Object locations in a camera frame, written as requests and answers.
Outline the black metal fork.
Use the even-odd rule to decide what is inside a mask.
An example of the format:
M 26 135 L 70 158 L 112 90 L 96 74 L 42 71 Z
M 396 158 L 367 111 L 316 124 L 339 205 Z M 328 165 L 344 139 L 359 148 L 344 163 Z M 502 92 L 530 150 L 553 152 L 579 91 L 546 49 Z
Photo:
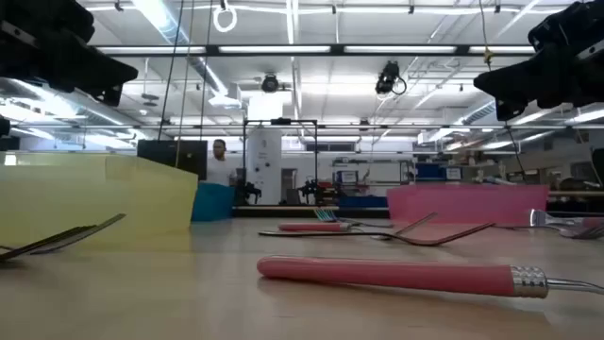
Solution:
M 5 249 L 6 252 L 0 254 L 0 263 L 13 260 L 23 255 L 42 255 L 59 251 L 116 224 L 125 217 L 125 213 L 118 213 L 100 224 L 74 227 L 25 246 L 16 248 L 2 246 L 2 249 Z
M 400 234 L 378 232 L 378 231 L 312 231 L 312 232 L 288 232 L 288 231 L 259 231 L 259 236 L 281 237 L 281 238 L 303 238 L 303 237 L 328 237 L 328 236 L 381 236 L 386 239 L 398 240 L 403 243 L 418 247 L 438 247 L 466 236 L 478 233 L 488 228 L 494 227 L 495 223 L 482 224 L 462 232 L 447 235 L 440 239 L 413 239 Z
M 434 217 L 436 217 L 438 215 L 437 212 L 431 212 L 428 215 L 424 216 L 423 218 L 410 223 L 407 227 L 398 230 L 397 232 L 394 233 L 395 236 L 402 236 L 405 232 L 407 231 L 411 231 L 421 225 L 426 224 L 428 221 L 430 221 L 431 219 L 433 219 Z M 391 241 L 394 238 L 391 236 L 387 236 L 387 235 L 377 235 L 377 236 L 371 236 L 372 239 L 375 240 L 379 240 L 379 241 Z

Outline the white pillar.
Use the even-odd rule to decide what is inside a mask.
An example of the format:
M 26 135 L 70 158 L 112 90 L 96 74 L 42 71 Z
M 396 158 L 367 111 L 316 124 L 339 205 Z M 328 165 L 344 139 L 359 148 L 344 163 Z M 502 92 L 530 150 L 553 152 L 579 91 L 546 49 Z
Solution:
M 279 129 L 256 128 L 246 145 L 246 177 L 261 191 L 260 205 L 277 205 L 281 200 L 282 135 Z

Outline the blue storage bin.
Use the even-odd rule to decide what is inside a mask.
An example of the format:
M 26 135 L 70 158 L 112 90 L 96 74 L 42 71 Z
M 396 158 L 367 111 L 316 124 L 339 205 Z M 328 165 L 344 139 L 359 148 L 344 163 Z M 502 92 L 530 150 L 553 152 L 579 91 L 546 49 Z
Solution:
M 342 196 L 338 200 L 338 207 L 342 209 L 369 209 L 387 208 L 385 196 Z

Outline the yellow plastic tray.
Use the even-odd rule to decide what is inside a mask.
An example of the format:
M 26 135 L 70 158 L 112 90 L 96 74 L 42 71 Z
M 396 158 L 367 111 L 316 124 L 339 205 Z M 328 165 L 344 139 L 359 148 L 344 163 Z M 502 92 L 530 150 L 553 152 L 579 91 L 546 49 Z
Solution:
M 185 251 L 196 175 L 135 156 L 0 152 L 0 246 L 123 219 L 76 243 L 117 251 Z

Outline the red plastic tray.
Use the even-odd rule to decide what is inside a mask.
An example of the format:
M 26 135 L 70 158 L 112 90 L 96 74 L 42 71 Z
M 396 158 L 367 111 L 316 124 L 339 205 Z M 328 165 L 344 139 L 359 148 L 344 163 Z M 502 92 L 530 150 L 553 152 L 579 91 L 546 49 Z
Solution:
M 438 224 L 501 227 L 525 226 L 532 210 L 546 209 L 549 189 L 544 185 L 417 184 L 387 191 L 393 221 L 412 222 L 430 213 Z

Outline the overhead light bar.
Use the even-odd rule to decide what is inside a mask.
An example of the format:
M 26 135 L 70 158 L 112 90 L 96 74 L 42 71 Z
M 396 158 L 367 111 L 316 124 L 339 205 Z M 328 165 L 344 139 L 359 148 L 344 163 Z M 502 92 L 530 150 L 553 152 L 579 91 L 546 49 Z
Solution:
M 473 44 L 263 44 L 263 45 L 97 45 L 113 57 L 232 57 L 232 56 L 494 56 L 525 57 L 534 53 L 529 45 L 496 44 L 486 47 Z

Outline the black monitor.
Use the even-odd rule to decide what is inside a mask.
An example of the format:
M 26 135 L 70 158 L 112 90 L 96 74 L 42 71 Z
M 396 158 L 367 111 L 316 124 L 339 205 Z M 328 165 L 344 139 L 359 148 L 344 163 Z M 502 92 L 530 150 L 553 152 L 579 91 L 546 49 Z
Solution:
M 196 174 L 199 180 L 207 177 L 206 141 L 140 140 L 137 156 Z

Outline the person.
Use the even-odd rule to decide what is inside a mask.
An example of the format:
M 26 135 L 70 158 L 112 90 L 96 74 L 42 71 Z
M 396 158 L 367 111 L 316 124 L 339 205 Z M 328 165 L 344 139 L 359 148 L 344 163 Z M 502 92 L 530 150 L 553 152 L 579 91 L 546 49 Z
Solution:
M 212 143 L 212 154 L 207 162 L 206 182 L 232 186 L 236 182 L 236 169 L 231 167 L 226 160 L 227 146 L 222 139 L 216 139 Z

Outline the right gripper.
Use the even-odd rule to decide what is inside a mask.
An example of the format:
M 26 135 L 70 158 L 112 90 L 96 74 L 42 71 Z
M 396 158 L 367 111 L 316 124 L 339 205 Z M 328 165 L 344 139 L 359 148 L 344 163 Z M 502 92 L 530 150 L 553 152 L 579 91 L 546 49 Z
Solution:
M 576 1 L 528 33 L 536 58 L 480 74 L 474 86 L 495 99 L 498 121 L 562 103 L 604 102 L 604 0 Z

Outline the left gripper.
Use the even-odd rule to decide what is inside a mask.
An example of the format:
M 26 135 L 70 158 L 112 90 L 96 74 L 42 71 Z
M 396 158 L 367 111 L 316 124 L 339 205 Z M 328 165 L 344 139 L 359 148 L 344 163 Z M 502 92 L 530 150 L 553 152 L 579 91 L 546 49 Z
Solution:
M 138 70 L 87 46 L 93 16 L 76 0 L 0 0 L 0 77 L 46 82 L 109 106 Z

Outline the blue plastic tray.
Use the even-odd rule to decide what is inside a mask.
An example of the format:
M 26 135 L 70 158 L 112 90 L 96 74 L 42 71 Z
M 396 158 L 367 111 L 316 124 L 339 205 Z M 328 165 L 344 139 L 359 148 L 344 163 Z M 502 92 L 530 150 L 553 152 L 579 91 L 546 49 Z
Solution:
M 213 222 L 230 219 L 234 201 L 234 187 L 200 182 L 194 198 L 192 221 Z

